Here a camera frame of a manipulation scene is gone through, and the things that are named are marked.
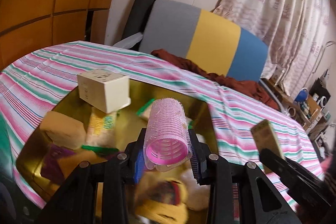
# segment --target sponge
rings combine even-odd
[[[76,150],[85,142],[83,123],[55,111],[46,114],[40,124],[40,130],[57,146]]]

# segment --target pink and green striped fabric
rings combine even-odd
[[[181,70],[149,54],[76,41],[32,52],[0,74],[0,119],[5,121],[13,162],[47,111],[77,86],[77,74],[106,69],[131,79],[174,90],[206,101],[216,133],[218,150],[230,162],[259,162],[250,128],[263,119],[271,121],[286,157],[322,177],[314,149],[302,127],[289,117],[246,95]],[[44,201],[13,166],[14,178],[26,196],[39,207]],[[268,175],[286,201],[286,187],[275,174]]]

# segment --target floral curtain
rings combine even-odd
[[[293,98],[308,80],[323,47],[329,0],[221,0],[214,13],[250,31],[269,46],[262,77],[285,69],[284,91]]]

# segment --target yellow sponge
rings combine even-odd
[[[161,224],[184,224],[188,220],[188,211],[185,205],[188,198],[187,190],[179,180],[174,178],[166,178],[165,180],[173,181],[178,186],[179,204],[167,204],[149,198],[136,208],[135,214]]]
[[[46,114],[40,124],[40,130],[46,133],[55,145],[74,150],[84,144],[86,137],[82,122],[55,111]]]

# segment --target metal tray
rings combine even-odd
[[[139,108],[152,98],[170,97],[181,102],[185,115],[194,121],[196,133],[204,136],[213,153],[218,153],[211,116],[206,102],[135,80],[130,80],[130,97],[131,104],[120,111],[115,122],[116,147],[120,151],[123,151],[128,143],[136,141],[140,130],[147,126],[147,122],[136,114]],[[83,122],[85,129],[87,129],[91,105],[79,98],[78,88],[75,88],[64,97],[53,110]],[[50,143],[50,138],[37,128],[16,160],[16,167],[20,174],[45,201],[48,201],[58,189],[58,185],[40,175],[43,158],[48,152]],[[161,176],[179,178],[179,174],[183,170],[184,166],[181,165],[173,170],[161,173]],[[189,213],[189,222],[204,223],[205,219],[206,210],[205,213],[203,211],[190,211]]]

